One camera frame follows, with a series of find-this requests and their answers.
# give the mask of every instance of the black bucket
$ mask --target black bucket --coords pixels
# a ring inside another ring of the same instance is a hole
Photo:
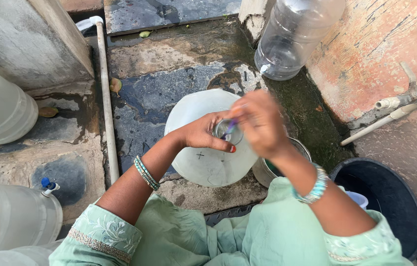
[[[367,209],[381,212],[400,240],[402,256],[417,258],[417,198],[400,175],[378,161],[351,158],[338,164],[330,178],[367,197]]]

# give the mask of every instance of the orange painted wall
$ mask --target orange painted wall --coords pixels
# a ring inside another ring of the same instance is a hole
[[[346,0],[307,68],[325,102],[348,122],[407,91],[401,61],[417,75],[417,0]]]

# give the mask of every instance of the mint green kurta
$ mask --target mint green kurta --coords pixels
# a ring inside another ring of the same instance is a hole
[[[386,219],[352,237],[323,232],[312,210],[292,196],[287,178],[272,181],[267,198],[249,215],[205,225],[201,212],[152,195],[135,226],[90,205],[49,257],[51,266],[412,265]]]

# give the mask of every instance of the turquoise bangle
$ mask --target turquoise bangle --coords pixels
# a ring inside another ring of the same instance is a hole
[[[329,179],[328,174],[326,174],[326,171],[321,166],[314,162],[312,164],[317,169],[317,181],[313,185],[313,189],[305,197],[301,197],[294,187],[292,187],[294,197],[304,204],[312,204],[318,201],[323,196]]]
[[[154,185],[157,186],[157,188],[159,188],[161,185],[156,182],[156,180],[154,180],[154,178],[152,177],[152,175],[148,172],[148,170],[146,170],[145,165],[143,164],[143,162],[141,161],[141,158],[139,156],[136,156],[136,161],[139,164],[139,166],[143,169],[144,173],[146,174],[146,178],[149,179],[149,181]]]
[[[136,169],[138,170],[141,177],[146,181],[146,183],[154,190],[157,191],[158,188],[161,186],[159,183],[154,180],[154,178],[151,176],[151,174],[148,172],[146,167],[144,166],[143,162],[141,162],[141,159],[139,156],[136,156],[133,163],[135,164]]]

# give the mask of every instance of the hand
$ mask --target hand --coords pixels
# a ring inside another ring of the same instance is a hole
[[[229,111],[209,113],[173,132],[179,136],[183,147],[212,148],[233,153],[236,151],[233,144],[212,135],[213,127],[229,114]]]
[[[270,160],[294,152],[282,127],[279,106],[268,92],[248,92],[233,104],[232,117],[238,118],[244,136],[259,156]]]

